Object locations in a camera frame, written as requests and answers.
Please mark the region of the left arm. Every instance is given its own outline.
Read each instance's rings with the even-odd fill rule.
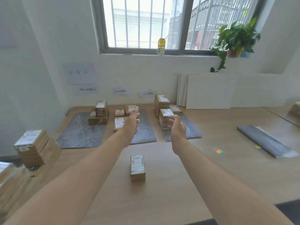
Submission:
[[[137,132],[138,111],[136,107],[121,130],[45,185],[5,225],[80,224],[122,149]]]

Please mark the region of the green plant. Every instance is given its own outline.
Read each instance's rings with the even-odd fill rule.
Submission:
[[[243,51],[254,53],[252,47],[256,41],[260,40],[260,33],[254,29],[256,17],[253,18],[248,24],[240,24],[236,26],[237,22],[233,22],[229,29],[227,25],[220,28],[219,40],[217,44],[210,49],[211,52],[216,53],[221,59],[218,71],[226,69],[224,66],[226,57],[230,52],[235,52],[236,56],[240,56]],[[213,67],[210,68],[212,73],[215,71]]]

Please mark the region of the yellow bottle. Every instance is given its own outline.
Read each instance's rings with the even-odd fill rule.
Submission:
[[[165,54],[165,48],[166,48],[166,40],[165,39],[159,39],[158,40],[158,46],[157,46],[157,54],[158,55],[164,55]]]

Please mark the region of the window pane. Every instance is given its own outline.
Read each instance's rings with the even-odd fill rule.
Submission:
[[[109,47],[126,48],[128,43],[129,48],[157,49],[162,35],[166,39],[166,49],[178,49],[183,2],[165,0],[164,4],[164,0],[152,0],[151,9],[151,0],[140,0],[140,6],[138,0],[126,0],[126,8],[125,0],[112,0],[112,5],[111,0],[103,0]]]
[[[186,50],[209,50],[223,25],[248,23],[257,0],[194,0]]]

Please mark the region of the person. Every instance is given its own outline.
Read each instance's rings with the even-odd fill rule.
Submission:
[[[118,132],[45,185],[5,225],[80,224],[122,149],[137,132],[138,111],[136,107]],[[170,124],[173,151],[219,225],[293,224],[274,205],[190,144],[181,117],[172,116]]]

